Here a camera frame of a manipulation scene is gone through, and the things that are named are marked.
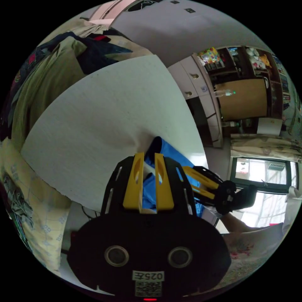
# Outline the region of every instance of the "cable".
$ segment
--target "cable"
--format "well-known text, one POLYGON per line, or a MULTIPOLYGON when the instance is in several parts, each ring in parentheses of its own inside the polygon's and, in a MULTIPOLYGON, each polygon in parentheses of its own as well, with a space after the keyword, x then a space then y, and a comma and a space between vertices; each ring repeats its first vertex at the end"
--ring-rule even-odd
MULTIPOLYGON (((83 206, 82 206, 82 211, 83 211, 83 213, 85 214, 85 216, 86 216, 89 220, 94 219, 93 217, 89 216, 89 215, 85 212, 83 206)), ((95 214, 95 217, 97 218, 98 215, 97 215, 97 212, 96 212, 96 211, 94 211, 94 214, 95 214)))
POLYGON ((83 206, 82 206, 82 211, 83 211, 83 213, 85 214, 85 216, 86 216, 89 220, 93 219, 93 217, 89 216, 89 215, 85 212, 83 206))

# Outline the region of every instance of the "stuffed animal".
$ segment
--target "stuffed animal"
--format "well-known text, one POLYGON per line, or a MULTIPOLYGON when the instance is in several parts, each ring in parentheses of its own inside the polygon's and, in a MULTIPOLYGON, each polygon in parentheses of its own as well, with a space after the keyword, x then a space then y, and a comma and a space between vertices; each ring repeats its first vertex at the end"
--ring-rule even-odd
POLYGON ((266 69, 265 64, 262 61, 256 59, 255 57, 250 57, 249 60, 251 61, 251 64, 255 70, 256 69, 262 69, 262 70, 266 69))
POLYGON ((260 56, 259 60, 261 60, 265 64, 265 66, 271 68, 270 62, 269 62, 266 54, 264 54, 263 56, 260 56))
POLYGON ((255 48, 252 48, 252 47, 249 47, 246 49, 246 52, 249 56, 253 57, 253 56, 259 56, 259 52, 255 49, 255 48))

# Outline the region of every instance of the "floral curtain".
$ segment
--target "floral curtain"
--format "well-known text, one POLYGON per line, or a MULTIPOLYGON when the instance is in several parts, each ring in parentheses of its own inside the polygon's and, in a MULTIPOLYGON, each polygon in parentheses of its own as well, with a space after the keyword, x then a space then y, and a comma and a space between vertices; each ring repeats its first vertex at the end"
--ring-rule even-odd
POLYGON ((231 156, 271 158, 302 163, 302 145, 275 135, 232 134, 231 156))

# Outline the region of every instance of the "qr code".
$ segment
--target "qr code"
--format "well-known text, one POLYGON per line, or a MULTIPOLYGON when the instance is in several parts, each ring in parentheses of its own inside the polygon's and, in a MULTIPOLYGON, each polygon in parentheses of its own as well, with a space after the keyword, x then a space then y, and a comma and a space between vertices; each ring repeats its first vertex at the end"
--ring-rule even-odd
POLYGON ((161 282, 135 282, 136 297, 161 297, 161 282))

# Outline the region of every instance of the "cabinet handle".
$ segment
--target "cabinet handle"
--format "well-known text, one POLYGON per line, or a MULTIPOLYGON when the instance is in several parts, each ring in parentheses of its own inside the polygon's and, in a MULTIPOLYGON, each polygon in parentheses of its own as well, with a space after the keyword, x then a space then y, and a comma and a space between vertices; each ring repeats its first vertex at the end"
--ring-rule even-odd
POLYGON ((199 78, 199 75, 197 74, 194 74, 194 75, 191 75, 193 79, 198 79, 199 78))

